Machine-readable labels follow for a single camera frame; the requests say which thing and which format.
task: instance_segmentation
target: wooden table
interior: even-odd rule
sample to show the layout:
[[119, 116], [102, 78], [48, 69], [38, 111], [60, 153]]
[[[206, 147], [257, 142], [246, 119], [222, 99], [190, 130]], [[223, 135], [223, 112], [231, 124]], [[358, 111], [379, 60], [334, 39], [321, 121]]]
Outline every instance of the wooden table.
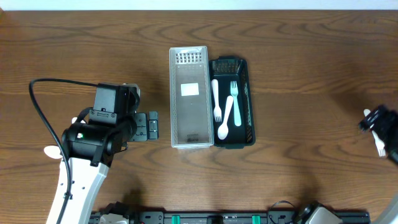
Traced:
[[[5, 12], [0, 18], [0, 222], [43, 223], [58, 181], [54, 144], [30, 102], [33, 78], [137, 83], [139, 111], [159, 112], [160, 139], [117, 154], [95, 209], [116, 201], [166, 210], [267, 210], [317, 199], [367, 209], [397, 193], [398, 169], [357, 124], [398, 107], [396, 11]], [[257, 141], [243, 150], [170, 147], [169, 48], [249, 65]], [[95, 89], [43, 83], [56, 132]]]

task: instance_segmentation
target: black cable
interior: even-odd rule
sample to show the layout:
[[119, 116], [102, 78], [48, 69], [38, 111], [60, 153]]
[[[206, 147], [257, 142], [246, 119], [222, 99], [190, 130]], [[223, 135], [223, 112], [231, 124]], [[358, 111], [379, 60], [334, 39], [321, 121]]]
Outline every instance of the black cable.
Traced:
[[76, 118], [76, 123], [80, 123], [80, 121], [83, 121], [84, 118], [88, 115], [88, 113], [90, 112], [90, 110], [92, 110], [92, 107], [87, 107], [84, 110], [82, 110], [79, 114], [79, 116], [77, 116]]
[[44, 116], [43, 111], [39, 107], [39, 104], [37, 104], [36, 98], [33, 93], [33, 86], [34, 86], [34, 83], [36, 83], [36, 82], [62, 82], [62, 83], [71, 83], [71, 84], [86, 85], [86, 86], [93, 86], [93, 87], [96, 87], [97, 85], [92, 84], [92, 83], [77, 82], [77, 81], [64, 80], [64, 79], [59, 79], [59, 78], [38, 78], [38, 79], [30, 81], [30, 83], [29, 83], [29, 95], [30, 95], [30, 99], [32, 100], [33, 106], [35, 107], [35, 109], [36, 109], [37, 113], [39, 114], [40, 118], [42, 119], [44, 125], [50, 131], [50, 134], [52, 135], [52, 137], [54, 138], [58, 147], [60, 148], [63, 161], [65, 162], [68, 183], [67, 183], [67, 191], [65, 192], [65, 199], [63, 201], [62, 208], [61, 208], [60, 214], [58, 216], [58, 220], [57, 220], [57, 224], [59, 224], [59, 223], [61, 223], [63, 214], [65, 213], [65, 209], [67, 207], [68, 199], [70, 197], [70, 189], [72, 187], [72, 173], [70, 171], [70, 166], [69, 166], [69, 161], [68, 161], [69, 158], [67, 158], [65, 150], [62, 147], [61, 141], [59, 140], [55, 131], [52, 129], [49, 121], [47, 121], [47, 118]]
[[[270, 220], [273, 224], [277, 224], [277, 223], [273, 221], [272, 215], [270, 215], [269, 212], [271, 211], [271, 209], [273, 209], [275, 206], [277, 206], [278, 204], [281, 204], [281, 203], [287, 203], [287, 204], [293, 206], [294, 211], [296, 211], [296, 208], [294, 207], [294, 205], [293, 205], [292, 203], [286, 201], [286, 200], [280, 200], [280, 201], [276, 202], [276, 203], [273, 204], [270, 208], [268, 208], [268, 217], [269, 217], [269, 220]], [[285, 224], [293, 224], [293, 217], [294, 217], [294, 214], [292, 215], [292, 220], [291, 220], [290, 222], [285, 223]]]

